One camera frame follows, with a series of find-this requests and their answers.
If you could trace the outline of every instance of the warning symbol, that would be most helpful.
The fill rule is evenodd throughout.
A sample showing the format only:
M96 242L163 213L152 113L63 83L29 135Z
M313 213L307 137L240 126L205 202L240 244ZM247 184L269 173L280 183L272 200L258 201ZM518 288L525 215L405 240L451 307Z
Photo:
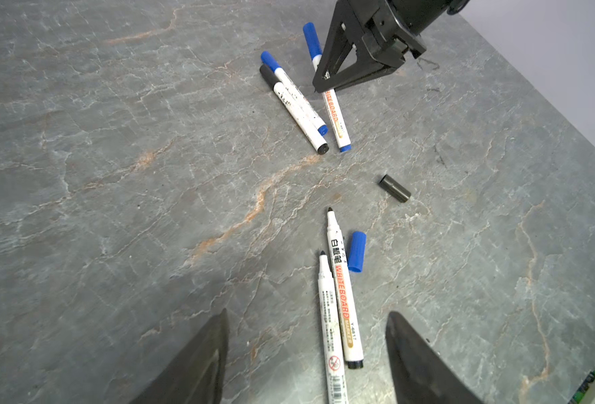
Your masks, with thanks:
M340 369L340 358L335 355L329 358L329 367L331 370Z

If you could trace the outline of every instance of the pen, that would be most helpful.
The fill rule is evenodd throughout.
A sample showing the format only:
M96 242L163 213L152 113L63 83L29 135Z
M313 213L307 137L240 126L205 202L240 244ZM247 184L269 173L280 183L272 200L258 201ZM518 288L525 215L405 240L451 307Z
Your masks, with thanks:
M350 369L360 369L363 367L363 345L360 342L356 304L354 303L354 294L351 291L349 268L346 266L342 232L335 220L334 210L331 207L326 213L326 218L328 221L326 238L329 242L331 264L334 267L344 359Z
M300 126L302 132L306 134L306 137L313 145L313 148L318 151L319 155L325 154L329 150L329 145L326 144L325 139L320 136L315 126L308 120L304 111L299 109L295 100L286 91L284 84L279 81L279 78L273 73L272 70L266 65L261 65L259 68L262 77L266 80L266 83L273 89L273 92L277 94L277 97L282 101L288 112L293 116L293 119Z
M319 134L322 136L326 135L328 132L328 128L326 127L325 122L322 118L318 115L315 109L311 106L311 103L308 102L304 94L297 88L297 86L293 83L293 80L288 77L284 69L277 63L273 55L271 55L267 50L261 53L261 61L267 65L270 70L272 70L277 78L284 84L286 90L291 97L293 97L297 103L297 105L304 111L306 116L309 118L313 126L316 127Z
M318 33L316 32L316 26L313 23L307 23L304 28L304 38L306 39L306 45L308 46L308 52L311 55L313 61L313 67L318 70L320 59L322 59L322 48L320 47L320 40L318 39ZM329 73L325 73L325 78L328 78ZM334 125L335 141L338 144L341 152L351 150L351 140L349 138L349 132L346 131L346 125L340 112L340 104L337 101L337 96L333 89L322 93L322 97L325 99L326 110L329 113L329 119L331 124Z
M340 342L340 322L338 321L337 303L335 302L334 278L331 276L326 253L320 253L320 315L322 317L322 335L325 343L326 387L329 392L329 404L348 404L344 365L342 364L342 343Z

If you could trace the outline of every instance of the barcode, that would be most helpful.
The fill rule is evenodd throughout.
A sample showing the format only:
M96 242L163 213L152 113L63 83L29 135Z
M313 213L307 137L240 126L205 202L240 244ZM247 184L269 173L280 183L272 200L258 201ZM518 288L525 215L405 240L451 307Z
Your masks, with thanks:
M342 403L342 378L331 376L331 390L333 390L334 403Z

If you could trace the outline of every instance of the whiteboard marker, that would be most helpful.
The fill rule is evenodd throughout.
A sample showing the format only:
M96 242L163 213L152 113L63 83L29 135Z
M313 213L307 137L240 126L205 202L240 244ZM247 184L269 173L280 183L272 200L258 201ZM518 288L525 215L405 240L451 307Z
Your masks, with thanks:
M322 59L322 48L320 47L320 40L318 39L318 33L316 32L316 26L313 23L307 23L304 28L304 38L306 39L306 45L308 46L308 52L311 55L313 61L313 67L318 70L320 59ZM329 77L329 72L325 73L325 78ZM351 140L349 138L349 132L346 131L346 125L340 112L340 104L335 96L333 89L322 93L322 97L325 99L326 110L329 113L329 120L334 125L335 141L338 144L341 152L351 150Z
M344 364L342 362L342 343L340 342L340 322L338 321L337 303L335 302L335 284L324 251L320 253L318 289L320 292L322 335L325 343L326 387L329 391L329 404L349 404L346 395Z
M291 80L290 77L288 77L284 69L282 69L279 63L277 63L275 58L273 58L273 56L268 51L264 51L263 53L261 53L261 61L264 62L264 64L267 65L275 73L277 78L279 78L279 80L284 84L288 93L291 94L291 97L295 99L298 106L311 120L313 126L316 127L318 132L322 136L326 135L329 129L326 127L325 122L318 115L316 110L313 109L311 103L308 102L306 97L304 97L304 94L302 94L302 92L293 83L293 80Z
M360 343L356 304L354 303L354 294L351 291L349 268L346 266L342 231L340 231L340 226L335 220L332 208L329 208L326 218L328 221L326 239L329 242L331 265L334 268L344 360L350 369L360 369L363 367L363 345Z
M313 145L313 148L318 151L319 155L325 154L329 150L329 145L326 144L325 139L320 136L318 130L309 121L308 117L304 114L304 111L299 109L295 100L286 91L284 84L279 81L279 78L274 75L273 71L266 65L261 65L259 68L261 75L263 76L266 83L273 89L273 92L277 94L277 97L282 101L288 112L293 116L297 125L300 126L302 132L306 134L306 137Z

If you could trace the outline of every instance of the green object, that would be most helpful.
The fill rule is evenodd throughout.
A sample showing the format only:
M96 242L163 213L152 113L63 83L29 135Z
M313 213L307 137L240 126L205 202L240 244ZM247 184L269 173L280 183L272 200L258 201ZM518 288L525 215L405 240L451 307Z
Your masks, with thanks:
M577 391L576 394L573 395L573 400L576 403L580 403L581 400L583 399L583 397L584 397L584 393L581 391Z

